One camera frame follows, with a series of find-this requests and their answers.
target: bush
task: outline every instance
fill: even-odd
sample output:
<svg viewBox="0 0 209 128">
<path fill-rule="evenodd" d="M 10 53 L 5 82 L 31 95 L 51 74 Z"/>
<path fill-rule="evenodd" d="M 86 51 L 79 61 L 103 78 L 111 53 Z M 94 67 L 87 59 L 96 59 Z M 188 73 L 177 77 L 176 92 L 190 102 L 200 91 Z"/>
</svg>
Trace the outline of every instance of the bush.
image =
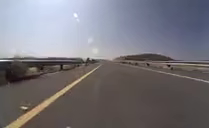
<svg viewBox="0 0 209 128">
<path fill-rule="evenodd" d="M 22 78 L 27 73 L 28 66 L 22 62 L 14 61 L 6 69 L 6 79 L 8 81 Z"/>
</svg>

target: vegetation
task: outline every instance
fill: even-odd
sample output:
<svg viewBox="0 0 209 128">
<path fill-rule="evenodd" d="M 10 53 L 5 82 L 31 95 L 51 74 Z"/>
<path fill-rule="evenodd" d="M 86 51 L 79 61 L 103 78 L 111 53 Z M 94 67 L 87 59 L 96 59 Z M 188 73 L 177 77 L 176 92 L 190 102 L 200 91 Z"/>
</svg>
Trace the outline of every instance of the vegetation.
<svg viewBox="0 0 209 128">
<path fill-rule="evenodd" d="M 14 61 L 6 69 L 6 79 L 8 81 L 16 80 L 25 76 L 28 71 L 28 66 L 22 62 Z"/>
<path fill-rule="evenodd" d="M 170 61 L 173 60 L 171 57 L 160 55 L 160 54 L 139 54 L 139 55 L 128 55 L 116 58 L 117 60 L 139 60 L 139 61 Z"/>
</svg>

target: guardrail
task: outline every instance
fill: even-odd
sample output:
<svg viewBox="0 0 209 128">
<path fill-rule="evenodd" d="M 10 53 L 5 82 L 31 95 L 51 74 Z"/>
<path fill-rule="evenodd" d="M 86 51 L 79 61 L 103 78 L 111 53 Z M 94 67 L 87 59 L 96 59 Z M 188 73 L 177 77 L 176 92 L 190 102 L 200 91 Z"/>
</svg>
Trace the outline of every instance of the guardrail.
<svg viewBox="0 0 209 128">
<path fill-rule="evenodd" d="M 191 67 L 204 67 L 209 68 L 209 61 L 131 61 L 131 60 L 119 60 L 117 62 L 129 63 L 129 64 L 145 64 L 151 65 L 165 65 L 171 70 L 174 66 L 191 66 Z"/>
<path fill-rule="evenodd" d="M 36 67 L 38 72 L 45 72 L 45 66 L 59 65 L 59 70 L 64 70 L 64 65 L 77 67 L 81 64 L 96 63 L 94 59 L 89 59 L 86 62 L 81 58 L 14 58 L 0 59 L 0 79 L 10 80 L 25 77 L 26 71 L 30 67 Z"/>
</svg>

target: road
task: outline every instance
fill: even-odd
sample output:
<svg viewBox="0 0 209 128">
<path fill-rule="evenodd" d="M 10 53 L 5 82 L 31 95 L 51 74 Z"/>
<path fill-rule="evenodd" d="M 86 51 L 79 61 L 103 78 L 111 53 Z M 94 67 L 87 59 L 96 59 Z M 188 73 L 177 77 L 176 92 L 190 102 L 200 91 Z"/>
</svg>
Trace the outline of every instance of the road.
<svg viewBox="0 0 209 128">
<path fill-rule="evenodd" d="M 23 127 L 209 128 L 209 83 L 108 62 Z"/>
</svg>

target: yellow lane line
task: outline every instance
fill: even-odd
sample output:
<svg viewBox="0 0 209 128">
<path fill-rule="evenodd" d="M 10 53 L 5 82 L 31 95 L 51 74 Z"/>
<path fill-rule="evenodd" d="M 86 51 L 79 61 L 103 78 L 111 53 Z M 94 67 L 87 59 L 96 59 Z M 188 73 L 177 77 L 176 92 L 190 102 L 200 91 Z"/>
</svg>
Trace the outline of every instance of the yellow lane line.
<svg viewBox="0 0 209 128">
<path fill-rule="evenodd" d="M 81 82 L 83 79 L 85 79 L 87 76 L 89 76 L 91 73 L 93 73 L 95 70 L 97 70 L 101 65 L 93 69 L 92 71 L 88 72 L 84 76 L 80 77 L 73 83 L 67 85 L 65 88 L 51 96 L 50 98 L 46 99 L 39 105 L 37 105 L 35 108 L 30 110 L 29 112 L 25 113 L 24 115 L 20 116 L 18 119 L 7 125 L 5 128 L 19 128 L 22 127 L 25 123 L 27 123 L 29 120 L 31 120 L 33 117 L 35 117 L 37 114 L 39 114 L 41 111 L 43 111 L 46 107 L 48 107 L 50 104 L 52 104 L 55 100 L 57 100 L 60 96 L 65 94 L 67 91 L 69 91 L 71 88 L 73 88 L 75 85 L 77 85 L 79 82 Z"/>
</svg>

